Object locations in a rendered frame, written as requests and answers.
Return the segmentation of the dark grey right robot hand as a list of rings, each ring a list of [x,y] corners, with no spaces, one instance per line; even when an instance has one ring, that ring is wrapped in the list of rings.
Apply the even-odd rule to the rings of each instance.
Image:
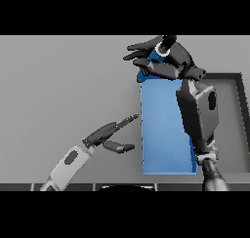
[[[130,45],[127,47],[131,54],[125,56],[124,60],[131,60],[134,66],[142,67],[148,70],[148,56],[153,50],[153,47],[163,40],[163,35],[158,35],[155,38],[147,40],[143,43]],[[205,75],[206,70],[198,67],[191,54],[178,41],[171,47],[170,55],[164,60],[165,63],[173,64],[179,71],[177,79],[191,79],[195,82],[200,81]]]

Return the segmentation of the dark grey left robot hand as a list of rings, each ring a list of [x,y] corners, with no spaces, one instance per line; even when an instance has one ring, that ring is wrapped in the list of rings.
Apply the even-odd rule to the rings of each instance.
[[[118,154],[122,154],[124,152],[128,152],[135,148],[134,144],[122,144],[119,142],[115,142],[113,140],[109,140],[109,138],[120,129],[124,128],[126,125],[134,121],[139,117],[139,114],[136,113],[132,116],[129,116],[120,122],[111,122],[108,123],[97,130],[95,130],[92,134],[87,136],[82,142],[85,144],[87,148],[91,146],[99,146],[102,145],[105,149],[109,151],[113,151]]]

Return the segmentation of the blue pipe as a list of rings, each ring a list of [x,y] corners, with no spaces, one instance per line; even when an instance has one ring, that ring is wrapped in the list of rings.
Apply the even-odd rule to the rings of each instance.
[[[176,80],[179,71],[173,64],[165,63],[164,60],[170,55],[171,47],[176,43],[176,35],[165,35],[158,42],[148,56],[148,70],[140,67],[143,76],[156,76],[167,80]]]

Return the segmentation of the blue bin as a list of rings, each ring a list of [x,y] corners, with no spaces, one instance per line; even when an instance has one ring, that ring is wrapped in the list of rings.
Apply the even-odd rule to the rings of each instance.
[[[176,91],[180,80],[146,79],[141,84],[143,174],[195,175],[197,165],[185,133]]]

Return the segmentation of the dark grey bin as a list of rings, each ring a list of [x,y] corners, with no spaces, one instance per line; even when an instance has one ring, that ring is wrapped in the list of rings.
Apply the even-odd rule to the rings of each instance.
[[[240,73],[210,73],[201,83],[217,92],[219,125],[215,141],[221,173],[250,173],[250,115]]]

